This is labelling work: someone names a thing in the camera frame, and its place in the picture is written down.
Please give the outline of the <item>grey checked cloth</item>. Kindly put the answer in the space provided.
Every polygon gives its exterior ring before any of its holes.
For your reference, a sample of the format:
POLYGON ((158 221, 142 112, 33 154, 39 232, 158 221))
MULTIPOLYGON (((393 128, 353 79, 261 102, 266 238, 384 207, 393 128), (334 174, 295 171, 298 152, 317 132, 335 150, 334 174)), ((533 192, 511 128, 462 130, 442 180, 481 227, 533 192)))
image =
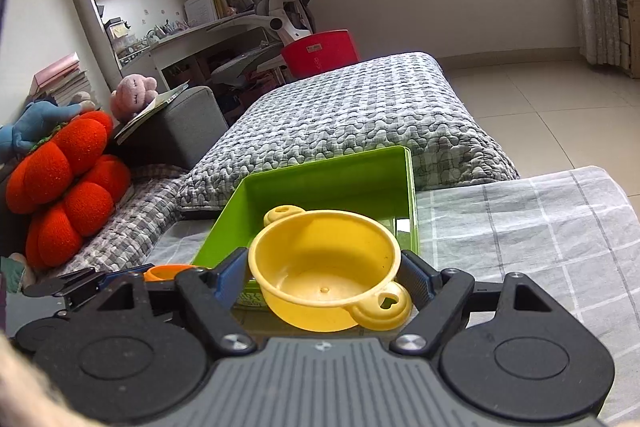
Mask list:
MULTIPOLYGON (((194 260, 221 214, 178 210, 154 263, 194 260)), ((638 419, 639 221, 605 170, 416 190, 416 210, 419 255, 430 265, 484 282, 525 273, 590 329, 616 365, 603 418, 638 419)))

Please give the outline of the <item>pink plush toy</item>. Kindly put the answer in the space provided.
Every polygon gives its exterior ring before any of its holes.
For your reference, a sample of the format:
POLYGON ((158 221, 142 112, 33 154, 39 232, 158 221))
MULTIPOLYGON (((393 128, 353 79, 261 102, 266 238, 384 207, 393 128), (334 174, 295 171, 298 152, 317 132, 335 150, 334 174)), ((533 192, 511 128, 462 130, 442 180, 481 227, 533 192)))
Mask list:
POLYGON ((111 93, 111 112, 122 124, 127 124, 157 97, 157 81, 139 74, 128 75, 111 93))

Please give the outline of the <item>white office chair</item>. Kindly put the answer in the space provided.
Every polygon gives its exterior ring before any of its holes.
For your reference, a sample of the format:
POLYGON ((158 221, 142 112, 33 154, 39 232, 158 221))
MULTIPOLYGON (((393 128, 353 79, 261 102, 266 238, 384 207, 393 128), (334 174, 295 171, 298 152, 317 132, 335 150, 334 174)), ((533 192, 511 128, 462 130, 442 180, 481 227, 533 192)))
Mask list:
POLYGON ((262 28, 272 41, 262 41, 258 48, 242 53, 216 68, 210 74, 208 84, 226 84, 240 89, 247 85, 248 77, 253 72, 271 72, 277 85, 282 86, 286 83, 282 72, 286 67, 282 57, 283 48, 314 32, 299 0, 262 0, 253 11, 218 20, 207 31, 219 32, 232 27, 262 28))

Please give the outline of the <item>stack of books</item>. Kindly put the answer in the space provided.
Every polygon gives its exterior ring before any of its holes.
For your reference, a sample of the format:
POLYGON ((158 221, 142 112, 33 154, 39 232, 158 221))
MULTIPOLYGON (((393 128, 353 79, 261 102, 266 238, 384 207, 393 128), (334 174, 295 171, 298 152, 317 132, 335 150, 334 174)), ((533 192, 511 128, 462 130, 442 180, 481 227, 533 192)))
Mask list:
POLYGON ((83 101, 96 101, 85 69, 77 53, 59 58, 32 77, 27 101, 50 101, 66 106, 83 101))

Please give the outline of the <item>orange toy bowl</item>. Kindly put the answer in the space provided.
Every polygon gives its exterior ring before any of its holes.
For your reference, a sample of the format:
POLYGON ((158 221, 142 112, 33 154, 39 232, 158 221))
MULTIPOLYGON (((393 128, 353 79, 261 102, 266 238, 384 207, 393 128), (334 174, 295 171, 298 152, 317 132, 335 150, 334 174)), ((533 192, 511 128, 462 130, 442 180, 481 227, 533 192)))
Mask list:
POLYGON ((195 269, 195 265, 153 265, 143 274, 145 282, 169 282, 186 270, 195 269))

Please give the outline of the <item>blue plush toy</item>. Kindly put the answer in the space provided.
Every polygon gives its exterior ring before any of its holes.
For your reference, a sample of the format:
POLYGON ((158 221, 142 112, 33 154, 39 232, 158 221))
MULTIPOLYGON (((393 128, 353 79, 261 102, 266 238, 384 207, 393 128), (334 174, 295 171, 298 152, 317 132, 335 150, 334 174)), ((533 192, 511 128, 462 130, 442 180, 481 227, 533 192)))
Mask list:
POLYGON ((0 162, 6 164, 24 156, 59 124, 66 124, 82 113, 81 104, 57 106, 49 101, 30 103, 23 115, 1 127, 0 162))

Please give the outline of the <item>grey quilted sofa cushion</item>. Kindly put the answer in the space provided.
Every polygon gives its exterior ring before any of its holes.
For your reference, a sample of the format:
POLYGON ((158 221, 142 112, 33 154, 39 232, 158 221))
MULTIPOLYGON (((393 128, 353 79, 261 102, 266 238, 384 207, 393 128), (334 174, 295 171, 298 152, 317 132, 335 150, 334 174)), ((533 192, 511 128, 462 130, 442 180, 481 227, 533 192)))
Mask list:
POLYGON ((520 176, 434 57, 409 52, 297 80, 258 98, 182 178, 178 207, 221 210, 252 172, 394 145, 410 150, 419 191, 520 176))

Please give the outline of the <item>orange pumpkin cushion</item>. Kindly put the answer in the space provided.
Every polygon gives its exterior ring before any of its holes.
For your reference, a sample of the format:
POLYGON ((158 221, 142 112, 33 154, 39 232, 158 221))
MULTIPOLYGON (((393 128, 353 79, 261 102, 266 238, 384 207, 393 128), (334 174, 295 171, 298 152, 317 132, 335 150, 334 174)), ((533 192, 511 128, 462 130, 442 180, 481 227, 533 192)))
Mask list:
POLYGON ((112 132, 111 116, 90 110, 56 127, 9 176, 6 203, 30 218, 25 257, 35 271, 69 262, 127 193, 129 168, 105 153, 112 132))

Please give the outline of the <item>yellow toy pot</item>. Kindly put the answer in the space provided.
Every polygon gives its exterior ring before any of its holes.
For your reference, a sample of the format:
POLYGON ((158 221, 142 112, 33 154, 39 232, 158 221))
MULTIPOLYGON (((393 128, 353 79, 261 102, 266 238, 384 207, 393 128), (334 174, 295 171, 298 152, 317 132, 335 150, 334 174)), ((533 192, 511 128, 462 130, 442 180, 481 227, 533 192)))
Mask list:
POLYGON ((413 303, 396 282, 397 239, 378 222, 342 210, 270 209, 248 251, 248 266, 268 308, 308 332, 361 326, 391 331, 413 303))

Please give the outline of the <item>green plastic storage box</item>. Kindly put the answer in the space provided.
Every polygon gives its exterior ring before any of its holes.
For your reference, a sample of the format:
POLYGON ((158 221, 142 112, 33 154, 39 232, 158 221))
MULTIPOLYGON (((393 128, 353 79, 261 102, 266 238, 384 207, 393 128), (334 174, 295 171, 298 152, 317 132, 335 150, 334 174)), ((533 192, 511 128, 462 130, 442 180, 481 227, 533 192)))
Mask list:
MULTIPOLYGON (((221 210, 193 263, 213 269, 235 248, 245 247, 280 205, 306 210, 344 210, 378 221, 402 249, 420 251, 418 210, 408 148, 391 146, 252 173, 221 210)), ((234 305, 263 308, 256 282, 248 279, 234 305)))

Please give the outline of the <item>grey plaid sofa cover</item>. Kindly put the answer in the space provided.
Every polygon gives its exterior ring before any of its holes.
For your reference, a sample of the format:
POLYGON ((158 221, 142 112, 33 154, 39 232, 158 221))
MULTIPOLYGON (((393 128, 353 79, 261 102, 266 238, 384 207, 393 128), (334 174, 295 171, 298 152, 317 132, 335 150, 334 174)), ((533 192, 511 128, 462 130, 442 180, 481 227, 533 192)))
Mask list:
POLYGON ((179 217, 178 202, 186 170, 169 165, 134 169, 132 187, 101 231, 62 267, 44 279, 93 268, 117 271, 140 265, 179 217))

